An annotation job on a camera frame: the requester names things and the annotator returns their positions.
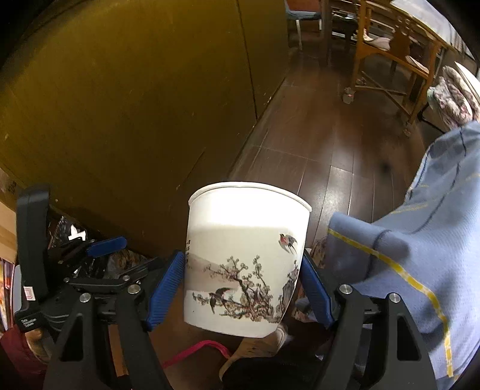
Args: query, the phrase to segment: blue blanket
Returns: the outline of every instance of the blue blanket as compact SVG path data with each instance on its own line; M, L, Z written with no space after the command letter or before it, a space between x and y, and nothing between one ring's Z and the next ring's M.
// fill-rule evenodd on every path
M371 224L336 213L328 233L325 267L364 295L399 293L450 388L480 344L480 124L429 146L398 209Z

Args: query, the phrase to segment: pink strap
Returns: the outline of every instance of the pink strap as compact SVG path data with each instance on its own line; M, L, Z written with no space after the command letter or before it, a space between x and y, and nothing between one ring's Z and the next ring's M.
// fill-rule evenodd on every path
M178 353L177 355L172 357L170 360L164 361L162 363L162 368L167 368L167 367L170 367L170 366L172 366L172 365L174 365L178 362L181 362L187 356L190 356L192 353L197 352L200 348L203 348L206 345L208 345L209 347L217 348L226 359L229 359L232 356L232 354L230 353L228 348L226 346L220 344L219 342L216 342L216 341L213 341L213 340L203 340L203 341L200 341L200 342L196 343L195 345L192 345L191 347L187 348L186 350Z

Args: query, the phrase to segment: white bucket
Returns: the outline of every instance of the white bucket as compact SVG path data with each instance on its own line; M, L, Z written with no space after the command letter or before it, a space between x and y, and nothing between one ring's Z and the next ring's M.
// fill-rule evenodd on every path
M241 182L208 185L188 203L184 320L235 336L272 333L297 283L312 208Z

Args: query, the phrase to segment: white chair leg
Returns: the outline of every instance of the white chair leg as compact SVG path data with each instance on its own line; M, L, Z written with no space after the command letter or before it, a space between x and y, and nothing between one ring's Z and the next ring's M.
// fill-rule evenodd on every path
M303 46L301 44L301 30L300 30L300 20L296 20L295 23L297 24L297 34L299 36L299 49L302 51L303 50Z

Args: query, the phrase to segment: metal screw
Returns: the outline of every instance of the metal screw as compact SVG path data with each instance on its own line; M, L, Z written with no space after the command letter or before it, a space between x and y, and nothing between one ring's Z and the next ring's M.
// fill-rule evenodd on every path
M128 294L138 294L140 292L140 286L138 284L131 284L128 286Z
M338 289L343 294L351 294L353 291L352 286L350 286L349 284L342 284Z
M396 292L393 292L391 293L388 298L390 299L390 301L392 301L394 304L397 304L398 302L400 302L402 300L402 298L400 298L400 295L398 295Z
M85 302L90 301L91 297L92 296L90 295L90 293L88 293L88 292L85 293L84 292L82 295L80 295L80 302L82 302L84 304Z

